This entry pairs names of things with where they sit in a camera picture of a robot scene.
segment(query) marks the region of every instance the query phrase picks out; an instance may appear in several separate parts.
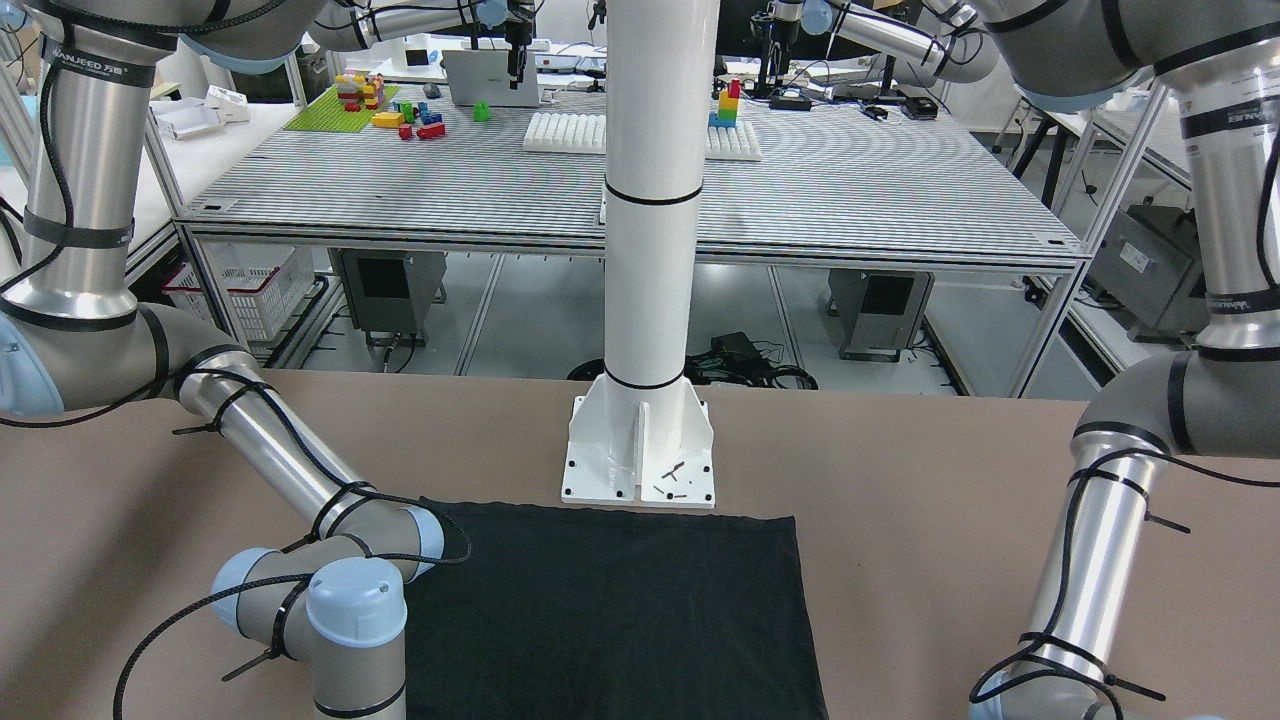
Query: white pole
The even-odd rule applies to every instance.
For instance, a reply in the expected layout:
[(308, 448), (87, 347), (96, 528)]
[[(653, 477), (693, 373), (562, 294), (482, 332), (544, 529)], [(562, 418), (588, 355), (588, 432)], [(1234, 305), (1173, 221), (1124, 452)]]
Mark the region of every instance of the white pole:
[(712, 428), (681, 374), (718, 12), (609, 4), (607, 374), (575, 405), (566, 502), (716, 502)]

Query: green lego brick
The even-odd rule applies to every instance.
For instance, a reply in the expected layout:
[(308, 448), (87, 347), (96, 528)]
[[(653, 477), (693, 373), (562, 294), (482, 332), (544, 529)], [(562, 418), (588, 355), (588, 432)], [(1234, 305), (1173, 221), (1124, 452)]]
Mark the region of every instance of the green lego brick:
[[(399, 86), (383, 86), (383, 109), (393, 108), (392, 97), (399, 92)], [(315, 102), (307, 105), (296, 118), (284, 126), (284, 129), (303, 132), (360, 132), (365, 129), (369, 120), (383, 110), (357, 110), (348, 113), (343, 104), (338, 101), (338, 88), (330, 87), (324, 95), (316, 97)]]

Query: black cloth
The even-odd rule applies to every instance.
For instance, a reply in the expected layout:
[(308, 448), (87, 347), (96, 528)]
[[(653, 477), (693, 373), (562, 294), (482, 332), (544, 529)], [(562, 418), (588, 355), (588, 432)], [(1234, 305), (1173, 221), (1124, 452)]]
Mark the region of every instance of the black cloth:
[(474, 555), (406, 588), (412, 720), (827, 717), (794, 518), (435, 507)]

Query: ribbed metal surface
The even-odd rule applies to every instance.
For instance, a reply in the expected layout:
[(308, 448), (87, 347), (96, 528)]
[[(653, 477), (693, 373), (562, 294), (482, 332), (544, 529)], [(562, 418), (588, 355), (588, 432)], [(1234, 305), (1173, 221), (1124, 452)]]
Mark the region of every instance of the ribbed metal surface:
[[(416, 87), (397, 97), (419, 99)], [(447, 97), (431, 109), (445, 117), (444, 140), (402, 141), (372, 127), (280, 131), (191, 202), (184, 219), (223, 236), (285, 228), (337, 242), (602, 251), (604, 158), (522, 150), (532, 109), (495, 109), (486, 123)], [(552, 110), (603, 113), (604, 96), (563, 92)], [(950, 118), (916, 123), (893, 113), (876, 123), (850, 106), (786, 113), (749, 102), (744, 118), (765, 159), (708, 161), (703, 254), (1061, 269), (1082, 256), (1070, 231)]]
[[(1133, 131), (1138, 127), (1142, 113), (1115, 113), (1111, 110), (1096, 110), (1093, 122), (1098, 129), (1119, 140), (1129, 142)], [(1187, 161), (1187, 143), (1183, 141), (1183, 128), (1174, 113), (1161, 113), (1156, 120), (1156, 127), (1151, 131), (1151, 141), (1147, 143), (1147, 158), (1156, 168), (1190, 190), (1192, 174)]]

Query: brown tabletop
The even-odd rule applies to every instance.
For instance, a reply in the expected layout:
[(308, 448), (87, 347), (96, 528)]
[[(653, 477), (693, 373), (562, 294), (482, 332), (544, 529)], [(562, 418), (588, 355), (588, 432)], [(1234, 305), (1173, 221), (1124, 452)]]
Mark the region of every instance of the brown tabletop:
[[(270, 382), (379, 488), (445, 501), (557, 502), (582, 386), (271, 373)], [(1070, 470), (1079, 404), (701, 388), (716, 425), (716, 512), (795, 515), (832, 717), (961, 719), (1015, 648)], [(192, 418), (138, 404), (61, 430), (0, 430), (0, 716), (109, 717), (133, 646), (209, 592), (221, 564), (306, 523)], [(1215, 461), (1276, 479), (1280, 464)], [(1152, 510), (1112, 670), (1156, 717), (1275, 717), (1280, 492), (1170, 473)], [(209, 611), (138, 665), (136, 719), (311, 715), (308, 673), (280, 660), (219, 676), (261, 647)]]

